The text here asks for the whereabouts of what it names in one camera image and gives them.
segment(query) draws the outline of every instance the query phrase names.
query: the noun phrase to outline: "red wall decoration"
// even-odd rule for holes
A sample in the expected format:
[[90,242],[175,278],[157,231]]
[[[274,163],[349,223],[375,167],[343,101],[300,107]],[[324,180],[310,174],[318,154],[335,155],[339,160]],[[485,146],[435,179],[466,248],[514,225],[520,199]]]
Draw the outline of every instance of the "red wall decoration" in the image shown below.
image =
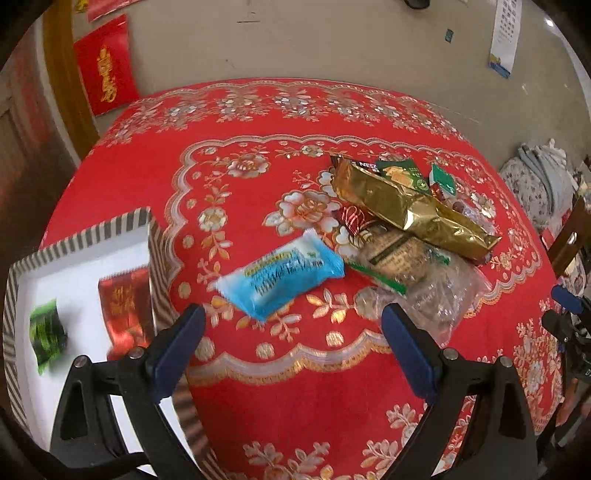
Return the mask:
[[125,15],[74,43],[74,50],[88,101],[95,115],[139,99],[129,62]]

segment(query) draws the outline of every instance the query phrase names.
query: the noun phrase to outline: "screw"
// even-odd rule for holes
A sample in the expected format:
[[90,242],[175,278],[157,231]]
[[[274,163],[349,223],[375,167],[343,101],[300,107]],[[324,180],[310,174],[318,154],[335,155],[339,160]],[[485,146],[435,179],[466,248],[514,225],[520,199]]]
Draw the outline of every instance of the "screw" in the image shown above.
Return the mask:
[[76,368],[83,367],[83,366],[85,366],[85,365],[86,365],[86,362],[87,362],[87,361],[88,361],[88,357],[87,357],[86,355],[80,355],[80,356],[77,356],[77,357],[74,359],[74,366],[75,366]]
[[508,356],[505,356],[505,355],[503,355],[499,359],[499,362],[501,362],[501,365],[506,368],[510,368],[513,366],[513,360],[511,360]]
[[443,356],[448,360],[457,360],[457,357],[459,357],[460,354],[457,353],[457,350],[454,350],[453,348],[446,348],[443,351]]
[[144,349],[140,346],[134,346],[129,352],[127,352],[129,358],[138,359],[144,355]]

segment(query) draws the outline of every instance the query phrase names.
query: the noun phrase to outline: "blue candy wrapper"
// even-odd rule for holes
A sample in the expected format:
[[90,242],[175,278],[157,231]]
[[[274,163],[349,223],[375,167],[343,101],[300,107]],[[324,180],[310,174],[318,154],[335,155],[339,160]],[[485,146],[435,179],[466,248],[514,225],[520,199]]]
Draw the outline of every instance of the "blue candy wrapper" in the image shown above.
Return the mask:
[[345,276],[343,259],[313,229],[246,267],[220,278],[215,288],[244,313],[261,322],[327,278]]

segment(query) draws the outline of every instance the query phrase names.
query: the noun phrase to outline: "white tray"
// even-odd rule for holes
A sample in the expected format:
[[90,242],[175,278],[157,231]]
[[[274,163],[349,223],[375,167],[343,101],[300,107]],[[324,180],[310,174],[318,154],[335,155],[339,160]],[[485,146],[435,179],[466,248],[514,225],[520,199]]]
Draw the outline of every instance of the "white tray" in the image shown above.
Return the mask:
[[[103,362],[111,347],[100,307],[99,279],[143,265],[149,266],[152,310],[161,330],[172,325],[178,314],[168,298],[164,238],[149,209],[95,225],[11,267],[3,325],[8,394],[14,416],[45,450],[50,447],[57,405],[72,360],[85,354],[93,362]],[[29,339],[29,315],[52,299],[57,299],[68,343],[62,356],[39,375]],[[142,451],[123,400],[111,399],[129,452]],[[191,458],[203,455],[207,439],[184,375],[173,398],[165,398],[160,408]],[[153,473],[150,467],[142,469]]]

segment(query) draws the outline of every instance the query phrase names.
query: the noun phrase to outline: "wooden chair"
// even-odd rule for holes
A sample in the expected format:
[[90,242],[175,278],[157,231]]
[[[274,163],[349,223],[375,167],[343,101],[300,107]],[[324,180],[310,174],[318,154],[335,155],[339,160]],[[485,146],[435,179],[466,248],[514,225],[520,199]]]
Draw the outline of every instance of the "wooden chair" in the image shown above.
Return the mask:
[[548,250],[548,258],[556,278],[564,273],[589,239],[591,239],[591,213],[585,209],[584,200],[579,198],[574,204],[569,219]]

